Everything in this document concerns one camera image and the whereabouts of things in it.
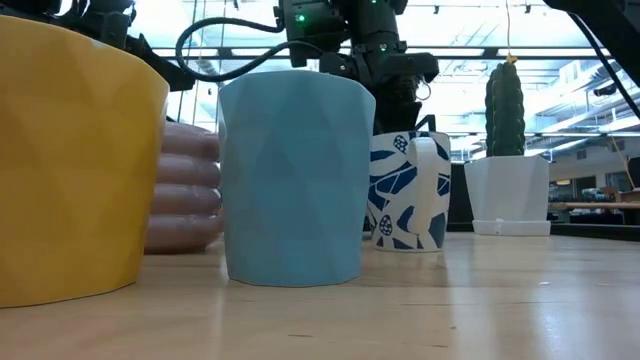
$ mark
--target blue and white mug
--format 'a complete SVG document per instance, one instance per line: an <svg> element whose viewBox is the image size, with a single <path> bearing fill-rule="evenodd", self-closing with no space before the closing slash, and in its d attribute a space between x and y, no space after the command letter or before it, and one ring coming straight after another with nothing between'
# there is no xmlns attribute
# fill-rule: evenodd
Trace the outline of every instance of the blue and white mug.
<svg viewBox="0 0 640 360"><path fill-rule="evenodd" d="M451 190L451 143L437 132L381 134L371 141L367 213L379 250L442 249Z"/></svg>

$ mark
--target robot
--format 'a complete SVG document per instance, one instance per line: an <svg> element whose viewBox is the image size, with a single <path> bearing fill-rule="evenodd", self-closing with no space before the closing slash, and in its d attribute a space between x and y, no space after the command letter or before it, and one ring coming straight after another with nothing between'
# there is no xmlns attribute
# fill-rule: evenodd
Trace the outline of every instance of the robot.
<svg viewBox="0 0 640 360"><path fill-rule="evenodd" d="M640 83L640 61L635 51L640 44L640 16L637 6L632 7L632 0L545 2L570 13L599 52L589 32L591 29L629 76ZM400 40L396 16L405 11L407 0L280 0L274 7L275 27L242 19L204 19L188 27L179 37L176 45L179 66L153 53L144 36L127 35L136 17L134 5L134 0L74 0L66 14L55 16L53 14L60 11L61 0L0 0L0 15L62 26L127 51L165 78L171 91L189 90L196 79L208 82L233 79L289 48L293 67L305 66L308 59L319 59L321 72L347 77L365 86L377 102L376 133L413 129L422 106L416 101L417 86L420 82L431 82L439 72L433 55L407 54L407 44ZM187 66L182 48L191 34L216 24L275 33L286 30L288 41L229 73L201 74ZM347 40L351 42L351 53L338 53L340 45ZM601 59L608 65L604 56ZM637 112L634 103L629 105Z"/></svg>

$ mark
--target ceiling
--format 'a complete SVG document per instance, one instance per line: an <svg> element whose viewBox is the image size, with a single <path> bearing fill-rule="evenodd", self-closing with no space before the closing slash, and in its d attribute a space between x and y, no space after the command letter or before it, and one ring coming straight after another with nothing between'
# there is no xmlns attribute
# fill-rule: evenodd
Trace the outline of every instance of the ceiling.
<svg viewBox="0 0 640 360"><path fill-rule="evenodd" d="M409 0L405 13L398 16L400 37L410 47L499 47L506 49L507 39L524 56L527 52L538 56L538 60L517 62L525 98L526 131L536 132L583 132L602 131L614 121L628 117L625 105L616 105L618 94L595 97L591 90L604 86L608 80L602 76L601 64L597 60L545 60L544 57L579 56L590 51L583 34L569 17L562 12L546 7L542 0L509 0L510 26L504 0ZM142 32L150 44L162 55L172 55L179 34L193 19L226 16L237 17L264 24L275 24L271 0L239 0L239 9L232 1L211 0L137 0L138 17L131 29L133 34ZM262 49L286 41L286 35L261 33L238 26L208 27L194 36L193 44L205 47L234 48L236 55L258 55ZM443 52L446 49L434 49ZM191 50L197 56L197 50ZM484 60L470 56L462 60L440 60L441 73L431 84L419 89L423 101L421 115L435 114L438 130L449 133L465 133L454 141L454 158L466 160L482 149L482 135L467 135L469 132L484 132L485 85L491 71L500 60ZM249 60L201 60L218 72L236 69ZM190 66L200 67L194 61ZM290 69L289 61L272 59L254 71ZM317 70L317 62L310 61L307 69ZM620 74L633 96L640 91ZM181 121L215 130L217 112L217 86L198 83L188 92L170 96L170 115ZM640 124L638 119L626 119L611 128L617 131ZM552 149L560 139L532 137L527 145L533 152Z"/></svg>

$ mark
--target desk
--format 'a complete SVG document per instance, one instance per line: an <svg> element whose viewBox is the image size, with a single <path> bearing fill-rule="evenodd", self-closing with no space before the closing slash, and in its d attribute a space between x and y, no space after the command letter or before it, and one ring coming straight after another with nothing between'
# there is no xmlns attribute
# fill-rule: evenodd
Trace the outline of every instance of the desk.
<svg viewBox="0 0 640 360"><path fill-rule="evenodd" d="M0 310L3 360L606 359L640 353L640 244L448 234L442 254L364 246L362 277L227 279L218 244L146 257L111 294Z"/></svg>

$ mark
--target black cable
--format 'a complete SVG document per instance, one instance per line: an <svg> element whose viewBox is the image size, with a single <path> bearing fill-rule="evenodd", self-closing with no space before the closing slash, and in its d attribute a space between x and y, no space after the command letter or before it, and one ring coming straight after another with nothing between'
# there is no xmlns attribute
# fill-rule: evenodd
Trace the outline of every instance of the black cable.
<svg viewBox="0 0 640 360"><path fill-rule="evenodd" d="M187 39L193 33L195 33L196 31L198 31L200 29L202 29L203 27L211 26L211 25L220 25L220 24L245 26L245 27L249 27L249 28L252 28L252 29L265 31L265 32L270 32L270 33L279 33L282 30L284 30L284 23L282 21L278 21L277 26L275 26L275 27L274 26L268 26L268 25L255 23L255 22L252 22L252 21L236 19L236 18L225 18L225 17L214 17L214 18L203 19L203 20L200 20L198 22L195 22L193 25L191 25L188 28L186 28L182 32L182 34L180 34L180 37L178 37L178 42L176 43L176 61L178 62L178 65L180 66L182 71L184 71L187 74L193 76L197 80L206 81L206 82L222 82L222 81L226 81L226 80L235 79L238 76L244 75L244 74L248 73L249 71L255 69L260 64L262 64L263 62L267 61L270 57L274 56L275 54L279 53L280 51L282 51L282 50L284 50L286 48L293 47L293 46L306 46L308 48L311 48L311 49L317 51L319 55L323 53L322 49L320 49L319 47L317 47L315 45L312 45L312 44L309 44L309 43L306 43L306 42L303 42L303 41L287 41L287 42L283 42L283 43L280 43L280 44L272 47L271 49L266 51L264 54L258 56L257 58L255 58L254 60L249 62L248 64L246 64L246 65L244 65L244 66L242 66L242 67L240 67L238 69L235 69L233 71L230 71L228 73L225 73L225 74L207 75L207 74L202 74L202 73L199 73L199 72L191 69L185 63L184 57L182 55L182 49L184 48L185 42L187 41Z"/></svg>
<svg viewBox="0 0 640 360"><path fill-rule="evenodd" d="M616 86L618 87L620 94L622 95L624 100L627 102L627 104L631 108L631 111L633 111L633 113L638 117L638 119L640 119L640 110L638 109L638 105L636 105L636 103L633 101L631 96L629 96L627 89L625 89L624 85L622 85L622 82L618 78L618 75L616 75L615 70L613 70L613 67L611 67L611 64L609 64L609 61L602 53L602 50L600 50L600 46L598 45L598 42L591 34L591 31L587 28L587 26L584 24L582 19L580 19L577 15L569 14L569 17L571 17L571 20L573 20L573 22L576 23L580 31L582 31L584 36L587 38L589 45L591 45L593 50L595 50L596 55L598 56L598 59L600 59L600 61L602 62L602 65L604 65L604 68L607 69L607 72L609 73L611 80L613 80L613 83L616 84Z"/></svg>

